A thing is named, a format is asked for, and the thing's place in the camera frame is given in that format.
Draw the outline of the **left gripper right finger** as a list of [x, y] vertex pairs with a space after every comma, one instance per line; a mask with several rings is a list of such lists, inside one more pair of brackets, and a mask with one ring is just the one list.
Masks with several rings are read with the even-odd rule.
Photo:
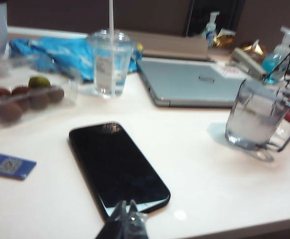
[[148, 239], [145, 228], [146, 214], [138, 211], [135, 200], [130, 201], [130, 208], [126, 216], [126, 238]]

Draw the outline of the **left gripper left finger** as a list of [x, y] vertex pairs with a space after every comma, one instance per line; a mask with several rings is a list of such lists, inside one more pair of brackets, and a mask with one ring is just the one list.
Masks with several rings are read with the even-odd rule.
[[120, 201], [97, 234], [96, 239], [122, 239], [126, 216], [126, 201]]

